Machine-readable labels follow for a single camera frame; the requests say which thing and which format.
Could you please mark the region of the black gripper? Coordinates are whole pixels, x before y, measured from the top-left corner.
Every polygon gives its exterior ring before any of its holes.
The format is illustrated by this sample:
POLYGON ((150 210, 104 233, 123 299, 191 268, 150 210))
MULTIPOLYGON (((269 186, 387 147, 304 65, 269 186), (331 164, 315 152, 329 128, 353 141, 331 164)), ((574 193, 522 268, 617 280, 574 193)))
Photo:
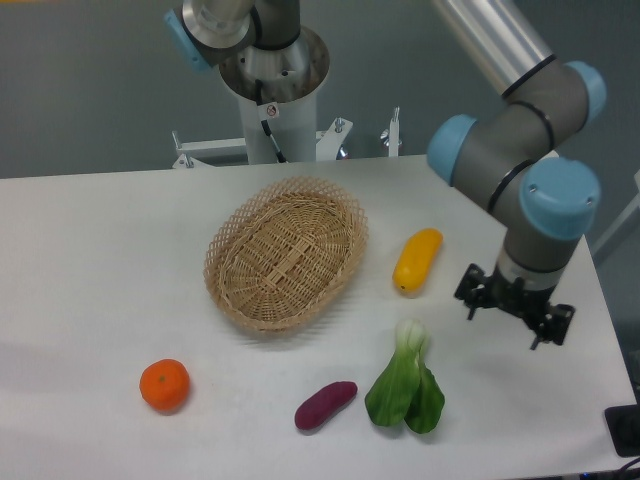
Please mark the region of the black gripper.
POLYGON ((555 288, 555 285, 544 289, 527 287, 522 277, 509 280, 498 266, 491 276, 487 276, 472 263, 462 276, 454 297, 468 309, 468 320, 474 318, 477 309, 490 308, 522 319, 535 334, 530 349, 536 350, 540 343, 562 346, 575 314, 572 305, 549 303, 555 288))

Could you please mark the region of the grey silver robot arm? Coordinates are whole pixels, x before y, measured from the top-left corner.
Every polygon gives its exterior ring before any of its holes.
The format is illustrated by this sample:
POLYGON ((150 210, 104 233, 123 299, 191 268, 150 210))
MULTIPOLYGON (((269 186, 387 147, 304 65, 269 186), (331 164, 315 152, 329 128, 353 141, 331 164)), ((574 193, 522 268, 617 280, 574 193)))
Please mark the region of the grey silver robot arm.
MULTIPOLYGON (((520 318, 540 343, 562 344, 574 308, 551 295, 600 201, 583 163, 555 148, 602 111, 606 85, 560 62, 510 1, 438 1, 435 9, 505 101, 481 122, 456 115, 432 136, 431 169, 506 229, 494 271, 470 266, 455 295, 470 311, 520 318)), ((241 109, 253 164, 334 160, 342 129, 316 133, 315 96, 329 70, 324 42, 296 1, 185 1, 165 25, 196 70, 217 68, 241 109)))

